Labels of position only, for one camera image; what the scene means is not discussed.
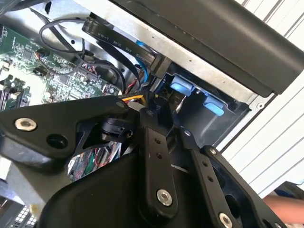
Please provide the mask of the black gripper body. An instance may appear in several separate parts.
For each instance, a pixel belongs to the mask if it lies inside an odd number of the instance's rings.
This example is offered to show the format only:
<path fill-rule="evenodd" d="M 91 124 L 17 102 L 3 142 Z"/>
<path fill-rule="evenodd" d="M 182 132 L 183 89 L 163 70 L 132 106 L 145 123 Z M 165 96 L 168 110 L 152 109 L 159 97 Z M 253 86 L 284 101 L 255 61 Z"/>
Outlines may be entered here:
<path fill-rule="evenodd" d="M 211 228 L 210 214 L 191 176 L 184 149 L 171 153 L 178 199 L 177 215 L 167 228 Z M 139 210 L 138 153 L 126 155 L 58 191 L 39 218 L 41 228 L 159 228 L 157 218 L 145 220 Z"/>

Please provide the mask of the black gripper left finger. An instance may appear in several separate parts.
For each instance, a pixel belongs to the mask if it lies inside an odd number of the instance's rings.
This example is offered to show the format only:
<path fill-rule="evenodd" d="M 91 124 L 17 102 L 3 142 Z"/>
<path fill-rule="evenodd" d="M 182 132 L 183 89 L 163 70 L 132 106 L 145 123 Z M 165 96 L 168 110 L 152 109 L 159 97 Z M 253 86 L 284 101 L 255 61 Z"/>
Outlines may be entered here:
<path fill-rule="evenodd" d="M 75 155 L 110 142 L 121 143 L 123 150 L 133 146 L 118 159 L 138 153 L 140 214 L 144 219 L 173 219 L 178 199 L 168 130 L 163 110 L 157 109 L 155 102 L 148 98 L 136 111 L 116 96 L 104 96 L 3 111 L 0 153 L 29 169 L 27 183 L 37 183 L 37 193 L 49 193 L 44 208 L 58 191 L 75 182 L 60 183 Z"/>

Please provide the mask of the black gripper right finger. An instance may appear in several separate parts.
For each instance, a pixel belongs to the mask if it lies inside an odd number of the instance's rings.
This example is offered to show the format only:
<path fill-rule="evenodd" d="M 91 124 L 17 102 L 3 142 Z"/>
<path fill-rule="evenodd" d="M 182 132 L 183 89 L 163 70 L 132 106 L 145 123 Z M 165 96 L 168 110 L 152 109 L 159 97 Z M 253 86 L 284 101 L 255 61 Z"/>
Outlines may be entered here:
<path fill-rule="evenodd" d="M 283 228 L 281 219 L 213 146 L 199 148 L 190 131 L 167 105 L 163 120 L 175 140 L 173 163 L 191 178 L 188 194 L 204 228 Z"/>

